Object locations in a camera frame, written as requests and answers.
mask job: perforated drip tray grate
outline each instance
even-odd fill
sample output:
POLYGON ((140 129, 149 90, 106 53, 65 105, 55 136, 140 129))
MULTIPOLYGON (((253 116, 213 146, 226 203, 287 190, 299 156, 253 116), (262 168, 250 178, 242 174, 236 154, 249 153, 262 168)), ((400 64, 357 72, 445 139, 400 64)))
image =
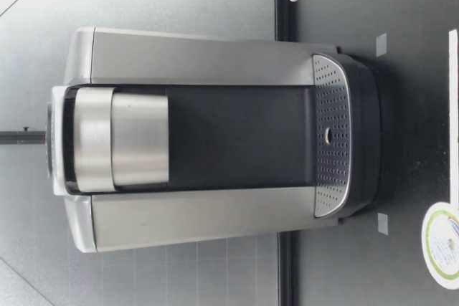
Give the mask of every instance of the perforated drip tray grate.
POLYGON ((313 57, 316 85, 317 217, 336 213, 346 202, 351 172, 351 103, 343 69, 332 59, 313 57))

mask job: black countertop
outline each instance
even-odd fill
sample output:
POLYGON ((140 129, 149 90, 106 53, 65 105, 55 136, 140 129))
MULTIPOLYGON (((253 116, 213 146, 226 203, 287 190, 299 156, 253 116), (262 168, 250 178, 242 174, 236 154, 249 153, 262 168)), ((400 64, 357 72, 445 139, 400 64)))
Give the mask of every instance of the black countertop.
POLYGON ((383 125, 377 204, 298 234, 299 305, 459 305, 429 275, 420 242, 429 206, 449 199, 448 31, 459 0, 300 0, 295 10, 298 41, 336 44, 374 70, 383 125), (383 33, 387 54, 376 58, 383 33))

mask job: stainless steel panel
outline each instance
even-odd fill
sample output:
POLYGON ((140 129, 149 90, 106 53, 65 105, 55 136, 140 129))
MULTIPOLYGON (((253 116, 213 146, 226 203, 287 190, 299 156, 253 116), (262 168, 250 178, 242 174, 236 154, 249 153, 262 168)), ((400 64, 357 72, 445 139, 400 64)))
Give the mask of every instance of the stainless steel panel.
POLYGON ((96 28, 95 84, 313 85, 312 54, 335 47, 96 28))
POLYGON ((314 187, 93 196, 98 251, 337 224, 314 217, 314 187))
POLYGON ((75 98, 75 176, 82 192, 114 191, 111 162, 113 87, 83 87, 75 98))
POLYGON ((94 27, 83 27, 74 33, 65 65, 66 85, 72 85, 74 82, 78 84, 91 82, 94 31, 94 27))
POLYGON ((64 200, 75 246, 81 252, 95 252, 91 196, 66 196, 64 200))
POLYGON ((112 101, 112 169, 116 186, 169 180, 168 99, 115 93, 112 101))

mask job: gray wall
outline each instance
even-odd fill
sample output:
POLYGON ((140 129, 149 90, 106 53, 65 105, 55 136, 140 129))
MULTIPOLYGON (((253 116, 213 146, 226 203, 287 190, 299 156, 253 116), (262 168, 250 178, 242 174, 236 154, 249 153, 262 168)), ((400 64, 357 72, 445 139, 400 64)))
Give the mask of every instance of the gray wall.
MULTIPOLYGON (((273 0, 20 0, 0 17, 2 130, 44 128, 70 37, 87 25, 273 39, 274 8, 273 0)), ((2 305, 277 304, 274 234, 81 254, 42 146, 0 147, 0 186, 2 305), (27 281, 45 299, 27 299, 27 281)))

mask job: black panel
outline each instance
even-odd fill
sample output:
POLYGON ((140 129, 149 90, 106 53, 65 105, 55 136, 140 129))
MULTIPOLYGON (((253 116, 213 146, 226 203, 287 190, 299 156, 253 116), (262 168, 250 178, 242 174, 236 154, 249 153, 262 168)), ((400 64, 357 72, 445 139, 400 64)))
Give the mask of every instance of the black panel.
POLYGON ((168 188, 302 186, 303 87, 168 87, 168 188))

